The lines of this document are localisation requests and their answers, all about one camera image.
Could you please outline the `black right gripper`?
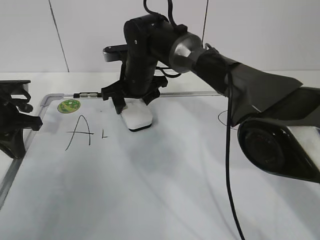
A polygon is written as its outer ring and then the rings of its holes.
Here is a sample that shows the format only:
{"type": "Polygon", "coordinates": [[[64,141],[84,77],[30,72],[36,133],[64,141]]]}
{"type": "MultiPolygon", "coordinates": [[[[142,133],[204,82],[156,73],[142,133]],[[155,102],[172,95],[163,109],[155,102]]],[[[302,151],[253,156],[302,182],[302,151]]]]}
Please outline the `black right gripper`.
{"type": "Polygon", "coordinates": [[[112,98],[118,115],[127,107],[125,98],[142,99],[146,105],[160,97],[165,88],[165,76],[155,76],[157,61],[153,58],[128,58],[121,64],[119,80],[101,89],[102,99],[112,98]]]}

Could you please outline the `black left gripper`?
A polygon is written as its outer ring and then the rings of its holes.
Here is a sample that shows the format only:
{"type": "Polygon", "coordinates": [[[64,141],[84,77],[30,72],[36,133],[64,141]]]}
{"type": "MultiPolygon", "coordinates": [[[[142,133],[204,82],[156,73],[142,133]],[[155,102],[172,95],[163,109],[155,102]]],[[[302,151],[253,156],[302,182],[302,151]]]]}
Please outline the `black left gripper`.
{"type": "Polygon", "coordinates": [[[0,150],[11,159],[22,159],[26,154],[23,130],[39,131],[43,122],[31,116],[33,106],[27,91],[0,92],[0,150]]]}

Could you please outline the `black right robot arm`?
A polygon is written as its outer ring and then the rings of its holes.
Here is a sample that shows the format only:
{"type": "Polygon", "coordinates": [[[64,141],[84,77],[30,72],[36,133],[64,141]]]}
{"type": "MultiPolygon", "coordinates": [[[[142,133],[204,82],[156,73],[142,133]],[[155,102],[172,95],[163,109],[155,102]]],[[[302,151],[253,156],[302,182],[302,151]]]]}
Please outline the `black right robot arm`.
{"type": "Polygon", "coordinates": [[[178,74],[192,72],[227,97],[227,124],[237,127],[240,148],[252,164],[273,175],[320,181],[318,88],[225,57],[161,14],[130,19],[123,33],[125,44],[104,48],[107,62],[122,62],[120,78],[101,90],[118,113],[127,98],[148,104],[160,96],[168,77],[155,76],[158,63],[178,74]]]}

